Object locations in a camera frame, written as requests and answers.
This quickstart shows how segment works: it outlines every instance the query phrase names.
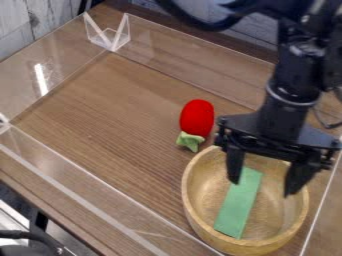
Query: green block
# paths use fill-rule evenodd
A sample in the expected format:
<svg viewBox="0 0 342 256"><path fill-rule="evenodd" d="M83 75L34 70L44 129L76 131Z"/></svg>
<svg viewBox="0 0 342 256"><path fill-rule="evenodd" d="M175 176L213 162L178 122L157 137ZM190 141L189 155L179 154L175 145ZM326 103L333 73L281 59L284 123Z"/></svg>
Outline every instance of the green block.
<svg viewBox="0 0 342 256"><path fill-rule="evenodd" d="M241 239L254 201L257 198L263 173L245 167L239 185L231 184L214 229L234 238Z"/></svg>

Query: bowl rim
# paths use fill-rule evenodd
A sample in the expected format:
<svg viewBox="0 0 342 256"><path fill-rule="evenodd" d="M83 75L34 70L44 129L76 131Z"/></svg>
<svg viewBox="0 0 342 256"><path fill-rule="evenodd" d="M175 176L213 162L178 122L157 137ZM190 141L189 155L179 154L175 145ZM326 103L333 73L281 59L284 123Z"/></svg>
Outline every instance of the bowl rim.
<svg viewBox="0 0 342 256"><path fill-rule="evenodd" d="M187 181L189 181L189 177L190 177L190 172L191 172L193 166L198 162L199 158L209 152L218 150L218 149L219 149L218 146L207 147L203 151L201 151L197 154L197 156L191 159L190 163L187 164L186 171L185 171L183 177L182 177L182 199L183 199L183 206L186 208L185 210L189 212L189 214L191 215L191 218L198 223L198 225L202 227L202 229L205 229L205 231L213 237L218 238L219 240L223 240L225 242L233 243L235 245L243 245L243 246L251 246L251 247L253 246L266 246L266 245L278 243L282 240L290 239L293 237L293 235L298 232L300 228L302 227L308 213L309 213L309 190L308 190L306 186L302 188L302 191L300 192L300 193L302 193L302 197L304 197L304 207L302 207L300 217L297 218L292 227L284 233L278 234L277 236L274 236L272 238L267 238L263 240L249 240L249 239L237 239L234 237L230 237L230 236L219 233L214 229L214 227L211 227L202 220L199 215L197 214L197 211L190 203L189 191L187 191Z"/></svg>

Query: red strawberry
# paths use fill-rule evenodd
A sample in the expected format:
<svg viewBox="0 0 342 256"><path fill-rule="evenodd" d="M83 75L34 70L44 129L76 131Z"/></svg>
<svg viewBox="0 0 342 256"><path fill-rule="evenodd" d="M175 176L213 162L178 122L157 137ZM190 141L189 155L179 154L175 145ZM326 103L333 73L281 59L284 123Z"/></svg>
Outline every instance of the red strawberry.
<svg viewBox="0 0 342 256"><path fill-rule="evenodd" d="M198 145L205 141L214 126L214 107L205 100L190 101L181 113L179 125L182 133L177 144L187 146L193 152L198 151Z"/></svg>

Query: wooden bowl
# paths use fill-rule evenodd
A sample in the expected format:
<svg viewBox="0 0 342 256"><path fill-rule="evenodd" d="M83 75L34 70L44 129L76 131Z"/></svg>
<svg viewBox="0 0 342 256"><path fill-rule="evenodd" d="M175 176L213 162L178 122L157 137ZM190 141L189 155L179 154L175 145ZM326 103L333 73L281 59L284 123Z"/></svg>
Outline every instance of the wooden bowl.
<svg viewBox="0 0 342 256"><path fill-rule="evenodd" d="M230 186L221 148L209 147L191 160L182 180L182 198L189 222L202 240L223 253L255 256L276 251L294 237L308 216L309 192L305 187L284 198L286 162L247 154L245 165L265 175L242 239L213 228Z"/></svg>

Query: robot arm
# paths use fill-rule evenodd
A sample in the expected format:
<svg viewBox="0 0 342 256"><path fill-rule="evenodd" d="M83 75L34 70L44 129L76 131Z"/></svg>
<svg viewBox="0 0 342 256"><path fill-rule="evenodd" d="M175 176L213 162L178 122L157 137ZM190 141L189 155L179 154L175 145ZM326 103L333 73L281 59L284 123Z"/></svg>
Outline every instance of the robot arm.
<svg viewBox="0 0 342 256"><path fill-rule="evenodd" d="M231 27L251 13L278 19L280 62L255 113L218 118L215 144L227 153L227 176L239 182L245 154L292 162L285 196L296 194L321 169L330 169L340 140L305 123L321 94L342 85L342 0L237 0L215 23L191 16L171 0L157 0L190 25L211 31Z"/></svg>

